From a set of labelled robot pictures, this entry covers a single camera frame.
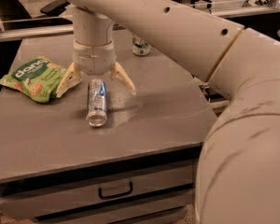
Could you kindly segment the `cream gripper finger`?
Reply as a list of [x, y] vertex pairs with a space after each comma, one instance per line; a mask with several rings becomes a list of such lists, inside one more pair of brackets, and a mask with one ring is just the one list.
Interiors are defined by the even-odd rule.
[[82, 80], [80, 70], [74, 63], [67, 68], [59, 86], [56, 90], [56, 97], [61, 98], [69, 89], [75, 87]]
[[129, 78], [120, 63], [115, 62], [110, 69], [110, 77], [112, 80], [116, 79], [122, 86], [127, 88], [132, 95], [136, 95], [136, 88], [133, 81]]

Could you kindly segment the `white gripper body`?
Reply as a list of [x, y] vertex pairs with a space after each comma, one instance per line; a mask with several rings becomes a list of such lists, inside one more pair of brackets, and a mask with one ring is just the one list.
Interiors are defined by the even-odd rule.
[[117, 57], [114, 42], [99, 47], [89, 47], [74, 41], [73, 62], [87, 75], [103, 75], [109, 71]]

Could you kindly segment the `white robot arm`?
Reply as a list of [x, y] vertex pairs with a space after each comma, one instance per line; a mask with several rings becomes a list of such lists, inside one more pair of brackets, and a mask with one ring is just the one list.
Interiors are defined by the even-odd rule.
[[171, 0], [67, 0], [144, 38], [229, 99], [200, 155], [198, 224], [280, 224], [280, 42]]

